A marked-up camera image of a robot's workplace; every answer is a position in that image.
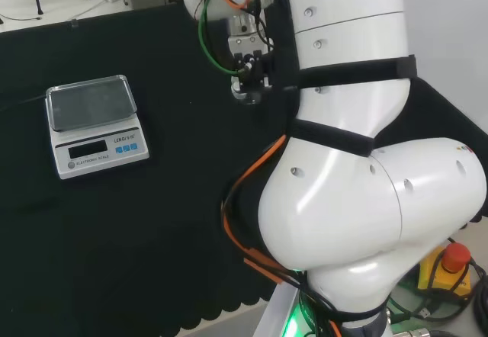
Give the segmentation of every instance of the table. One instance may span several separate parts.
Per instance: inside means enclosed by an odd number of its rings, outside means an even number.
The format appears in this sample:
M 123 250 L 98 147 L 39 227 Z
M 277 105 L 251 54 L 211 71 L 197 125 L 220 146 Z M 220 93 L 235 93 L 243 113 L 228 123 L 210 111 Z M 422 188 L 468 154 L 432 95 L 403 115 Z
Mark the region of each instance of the table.
M 8 128 L 0 152 L 0 284 L 8 285 L 0 334 L 172 336 L 271 296 L 274 285 L 242 263 L 217 221 L 229 178 L 297 109 L 299 96 L 281 89 L 297 76 L 286 7 L 271 9 L 269 23 L 284 47 L 275 90 L 247 108 L 206 61 L 182 5 L 0 35 L 8 56 L 0 62 L 0 107 L 53 85 L 124 74 L 151 152 L 148 161 L 60 181 L 43 102 L 0 113 Z M 212 34 L 224 48 L 225 24 Z M 424 82 L 413 85 L 377 145 L 449 136 L 488 164 L 486 134 Z M 250 210 L 258 191 L 252 196 Z

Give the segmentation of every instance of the emergency stop button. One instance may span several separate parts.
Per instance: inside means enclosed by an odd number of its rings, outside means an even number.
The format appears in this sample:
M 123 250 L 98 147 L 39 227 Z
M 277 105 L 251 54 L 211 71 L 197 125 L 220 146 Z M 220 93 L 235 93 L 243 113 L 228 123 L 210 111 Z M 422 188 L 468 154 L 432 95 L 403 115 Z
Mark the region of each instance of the emergency stop button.
M 442 257 L 442 267 L 447 272 L 455 274 L 466 267 L 470 260 L 471 252 L 466 246 L 460 243 L 451 243 L 446 247 Z

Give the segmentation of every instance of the scale weighing plate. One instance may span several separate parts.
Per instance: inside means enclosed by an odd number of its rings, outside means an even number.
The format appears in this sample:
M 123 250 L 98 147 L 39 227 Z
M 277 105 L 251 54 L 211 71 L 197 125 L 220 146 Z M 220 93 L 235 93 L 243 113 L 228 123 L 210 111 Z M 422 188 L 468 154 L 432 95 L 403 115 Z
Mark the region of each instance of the scale weighing plate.
M 61 179 L 149 158 L 123 75 L 49 88 L 46 110 Z

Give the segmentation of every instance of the screw hole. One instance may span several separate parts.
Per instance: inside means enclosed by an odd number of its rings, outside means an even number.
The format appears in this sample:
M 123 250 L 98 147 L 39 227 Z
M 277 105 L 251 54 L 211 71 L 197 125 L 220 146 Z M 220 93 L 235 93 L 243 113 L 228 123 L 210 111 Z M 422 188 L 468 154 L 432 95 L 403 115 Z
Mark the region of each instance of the screw hole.
M 290 172 L 292 175 L 294 175 L 295 177 L 298 177 L 298 178 L 303 178 L 305 176 L 303 169 L 300 169 L 297 167 L 293 167 L 292 169 L 290 169 Z
M 403 185 L 405 186 L 405 189 L 407 191 L 413 191 L 413 185 L 412 185 L 412 182 L 409 181 L 408 179 L 406 179 L 405 181 L 403 181 Z
M 462 174 L 466 175 L 466 168 L 464 167 L 463 163 L 456 161 L 457 170 Z

